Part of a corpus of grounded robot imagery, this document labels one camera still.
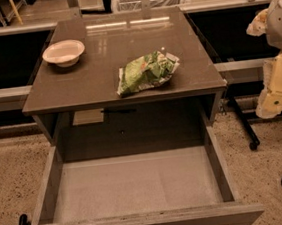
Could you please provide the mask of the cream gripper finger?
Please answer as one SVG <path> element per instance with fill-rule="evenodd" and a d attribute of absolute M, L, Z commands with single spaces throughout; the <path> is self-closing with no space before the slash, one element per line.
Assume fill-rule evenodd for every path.
<path fill-rule="evenodd" d="M 266 32 L 267 27 L 267 9 L 261 10 L 255 15 L 255 18 L 251 21 L 246 29 L 246 34 L 250 36 L 261 36 Z"/>

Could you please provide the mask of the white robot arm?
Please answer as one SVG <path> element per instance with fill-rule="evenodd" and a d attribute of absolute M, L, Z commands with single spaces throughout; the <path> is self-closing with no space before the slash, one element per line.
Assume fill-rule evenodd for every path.
<path fill-rule="evenodd" d="M 274 118 L 282 113 L 282 0 L 272 0 L 267 9 L 261 10 L 248 25 L 246 34 L 264 34 L 267 43 L 279 49 L 277 56 L 264 62 L 264 89 L 256 107 L 258 117 Z"/>

